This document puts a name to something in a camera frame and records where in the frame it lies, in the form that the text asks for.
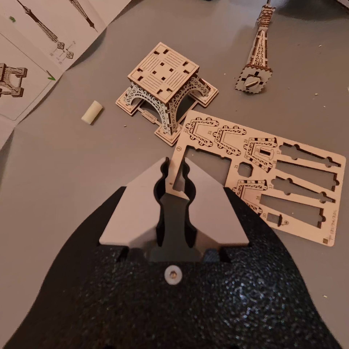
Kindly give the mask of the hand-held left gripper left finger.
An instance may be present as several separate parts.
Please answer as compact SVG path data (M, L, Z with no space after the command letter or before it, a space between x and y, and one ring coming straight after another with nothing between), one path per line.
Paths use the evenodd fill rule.
M170 160L161 158L125 187L99 243L125 246L131 253L150 259L154 247L163 245L165 235L165 180Z

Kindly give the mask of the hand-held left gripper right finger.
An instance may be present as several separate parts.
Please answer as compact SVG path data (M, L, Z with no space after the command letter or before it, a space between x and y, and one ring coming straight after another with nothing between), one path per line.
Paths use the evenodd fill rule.
M207 250L246 247L249 239L222 184L188 158L182 162L185 209L185 241L201 257Z

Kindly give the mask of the wooden puzzle parts sheet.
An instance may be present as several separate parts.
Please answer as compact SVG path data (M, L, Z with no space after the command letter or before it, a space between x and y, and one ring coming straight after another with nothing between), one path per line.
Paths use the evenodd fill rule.
M186 148L231 160L225 186L271 228L334 246L346 158L342 155L262 132L196 111L188 111L166 178L166 192L188 199L173 188ZM333 176L325 188L277 169L277 163L317 170ZM312 226L260 203L262 195L319 209Z

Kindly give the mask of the wooden model tower spire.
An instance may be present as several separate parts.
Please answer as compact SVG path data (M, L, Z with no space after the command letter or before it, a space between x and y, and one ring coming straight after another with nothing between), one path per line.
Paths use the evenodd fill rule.
M246 65L237 79L235 89L258 94L272 76L268 66L268 28L275 11L270 0L261 8L256 21L257 32Z

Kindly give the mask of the wooden model tower base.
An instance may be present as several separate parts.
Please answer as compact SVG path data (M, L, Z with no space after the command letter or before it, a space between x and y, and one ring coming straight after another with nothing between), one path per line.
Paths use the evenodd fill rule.
M188 111L206 108L219 90L198 76L199 65L160 42L128 74L131 85L116 105L133 116L140 111L169 146L177 142Z

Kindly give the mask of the small white wax cylinder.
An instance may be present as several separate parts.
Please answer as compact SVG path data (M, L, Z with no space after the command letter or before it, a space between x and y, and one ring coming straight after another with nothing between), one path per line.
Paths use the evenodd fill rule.
M84 113L84 115L81 117L81 120L91 125L102 110L103 106L99 102L94 100L87 111Z

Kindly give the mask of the white assembly instruction sheet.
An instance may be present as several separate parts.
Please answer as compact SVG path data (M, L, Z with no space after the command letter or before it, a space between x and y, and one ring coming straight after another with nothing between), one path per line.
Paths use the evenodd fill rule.
M0 1L0 148L130 0Z

